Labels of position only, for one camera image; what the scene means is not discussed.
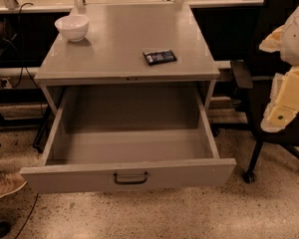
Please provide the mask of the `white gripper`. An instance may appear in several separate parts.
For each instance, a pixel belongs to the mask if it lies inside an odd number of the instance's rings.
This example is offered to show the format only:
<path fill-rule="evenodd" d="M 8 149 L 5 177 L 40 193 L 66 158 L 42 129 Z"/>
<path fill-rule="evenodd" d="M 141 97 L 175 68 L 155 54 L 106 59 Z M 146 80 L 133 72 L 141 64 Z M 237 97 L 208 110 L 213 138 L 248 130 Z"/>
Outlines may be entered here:
<path fill-rule="evenodd" d="M 274 53 L 282 49 L 284 26 L 269 34 L 259 45 L 263 52 Z M 278 132 L 290 124 L 299 113 L 299 67 L 292 67 L 285 75 L 276 74 L 272 81 L 270 102 L 261 121 L 267 132 Z"/>

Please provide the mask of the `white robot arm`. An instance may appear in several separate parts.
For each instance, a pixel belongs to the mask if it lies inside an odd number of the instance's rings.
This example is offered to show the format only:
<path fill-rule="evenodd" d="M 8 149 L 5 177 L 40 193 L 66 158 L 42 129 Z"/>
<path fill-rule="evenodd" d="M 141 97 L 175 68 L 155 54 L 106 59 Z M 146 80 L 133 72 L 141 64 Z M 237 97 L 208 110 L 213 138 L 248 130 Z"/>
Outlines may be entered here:
<path fill-rule="evenodd" d="M 299 6 L 286 22 L 259 45 L 264 52 L 279 52 L 282 61 L 291 65 L 285 74 L 276 73 L 272 81 L 270 102 L 261 121 L 267 132 L 278 132 L 299 113 Z"/>

